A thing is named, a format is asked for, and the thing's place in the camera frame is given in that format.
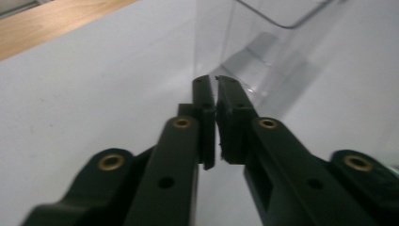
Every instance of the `mounting hole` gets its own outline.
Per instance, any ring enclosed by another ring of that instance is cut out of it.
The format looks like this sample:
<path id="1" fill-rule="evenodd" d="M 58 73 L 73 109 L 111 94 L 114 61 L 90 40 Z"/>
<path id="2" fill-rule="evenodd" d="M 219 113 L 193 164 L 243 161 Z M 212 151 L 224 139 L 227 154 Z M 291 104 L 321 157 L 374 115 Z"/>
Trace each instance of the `mounting hole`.
<path id="1" fill-rule="evenodd" d="M 123 163 L 124 157 L 122 155 L 112 153 L 100 159 L 98 168 L 104 171 L 116 170 L 121 167 Z"/>
<path id="2" fill-rule="evenodd" d="M 158 185 L 163 189 L 168 189 L 174 186 L 174 180 L 171 177 L 164 177 L 158 181 Z"/>
<path id="3" fill-rule="evenodd" d="M 260 120 L 259 124 L 261 125 L 261 127 L 266 129 L 275 129 L 278 126 L 278 124 L 272 120 Z"/>
<path id="4" fill-rule="evenodd" d="M 324 185 L 323 185 L 323 183 L 321 181 L 319 181 L 317 179 L 314 179 L 314 178 L 308 180 L 308 185 L 311 188 L 314 188 L 314 189 L 317 189 L 317 190 L 321 190 L 324 187 Z"/>
<path id="5" fill-rule="evenodd" d="M 187 128 L 188 126 L 190 126 L 190 121 L 189 120 L 185 120 L 185 119 L 178 119 L 178 120 L 173 122 L 173 125 L 176 128 L 184 129 L 184 128 Z"/>
<path id="6" fill-rule="evenodd" d="M 354 170 L 371 171 L 373 169 L 373 164 L 369 160 L 358 155 L 347 155 L 343 162 Z"/>

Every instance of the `brass insert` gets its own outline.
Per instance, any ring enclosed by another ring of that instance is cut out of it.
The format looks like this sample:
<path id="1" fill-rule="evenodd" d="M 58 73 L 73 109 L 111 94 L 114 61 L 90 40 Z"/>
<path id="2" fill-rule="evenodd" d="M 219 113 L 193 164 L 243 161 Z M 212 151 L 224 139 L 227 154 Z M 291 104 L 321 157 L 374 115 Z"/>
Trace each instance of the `brass insert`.
<path id="1" fill-rule="evenodd" d="M 343 159 L 343 162 L 346 166 L 359 171 L 371 171 L 373 169 L 373 164 L 369 160 L 357 155 L 348 155 Z"/>
<path id="2" fill-rule="evenodd" d="M 261 125 L 261 127 L 266 129 L 275 129 L 278 126 L 278 124 L 272 120 L 260 120 L 259 124 Z"/>
<path id="3" fill-rule="evenodd" d="M 178 119 L 173 122 L 174 127 L 184 129 L 189 127 L 191 122 L 186 119 Z"/>
<path id="4" fill-rule="evenodd" d="M 98 168 L 104 171 L 116 170 L 124 163 L 124 157 L 120 154 L 109 154 L 100 159 Z"/>

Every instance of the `white surface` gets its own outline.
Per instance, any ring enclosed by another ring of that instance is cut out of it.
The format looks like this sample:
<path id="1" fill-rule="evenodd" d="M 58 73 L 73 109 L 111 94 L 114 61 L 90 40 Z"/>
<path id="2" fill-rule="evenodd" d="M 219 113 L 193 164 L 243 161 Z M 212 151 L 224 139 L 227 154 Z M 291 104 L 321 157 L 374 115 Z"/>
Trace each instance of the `white surface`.
<path id="1" fill-rule="evenodd" d="M 259 110 L 324 158 L 352 148 L 397 163 L 399 3 L 355 3 L 307 58 L 305 76 Z M 177 104 L 190 102 L 194 71 L 217 67 L 224 7 L 229 1 L 139 1 L 2 61 L 0 225 L 59 200 L 98 151 L 151 147 Z M 197 225 L 260 225 L 242 168 L 220 162 L 200 172 L 197 213 Z"/>
<path id="2" fill-rule="evenodd" d="M 60 199 L 95 153 L 156 143 L 191 100 L 194 4 L 139 1 L 1 62 L 0 225 Z"/>
<path id="3" fill-rule="evenodd" d="M 264 111 L 290 103 L 277 115 L 325 159 L 353 149 L 398 165 L 399 2 L 354 3 Z"/>

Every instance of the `screw hole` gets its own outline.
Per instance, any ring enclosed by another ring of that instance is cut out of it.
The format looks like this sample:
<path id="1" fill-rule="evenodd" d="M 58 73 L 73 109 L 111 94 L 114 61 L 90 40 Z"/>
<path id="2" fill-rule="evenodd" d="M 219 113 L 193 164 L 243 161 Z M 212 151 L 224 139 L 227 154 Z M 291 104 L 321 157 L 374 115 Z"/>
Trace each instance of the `screw hole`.
<path id="1" fill-rule="evenodd" d="M 274 129 L 278 126 L 278 124 L 272 120 L 260 120 L 259 124 L 261 125 L 261 127 L 266 129 Z"/>
<path id="2" fill-rule="evenodd" d="M 171 177 L 164 177 L 158 181 L 158 185 L 163 189 L 168 189 L 174 186 L 174 180 Z"/>
<path id="3" fill-rule="evenodd" d="M 308 185 L 311 188 L 317 189 L 317 190 L 321 190 L 323 189 L 324 185 L 321 181 L 317 180 L 317 179 L 309 179 L 308 180 Z"/>

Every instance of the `wooden surface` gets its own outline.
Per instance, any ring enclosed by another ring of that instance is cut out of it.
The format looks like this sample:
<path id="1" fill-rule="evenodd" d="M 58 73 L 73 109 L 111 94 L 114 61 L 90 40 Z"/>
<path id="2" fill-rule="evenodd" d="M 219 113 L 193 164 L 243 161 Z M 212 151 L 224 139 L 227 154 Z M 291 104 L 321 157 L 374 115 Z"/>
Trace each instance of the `wooden surface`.
<path id="1" fill-rule="evenodd" d="M 136 0 L 56 0 L 0 20 L 0 60 L 64 35 Z"/>

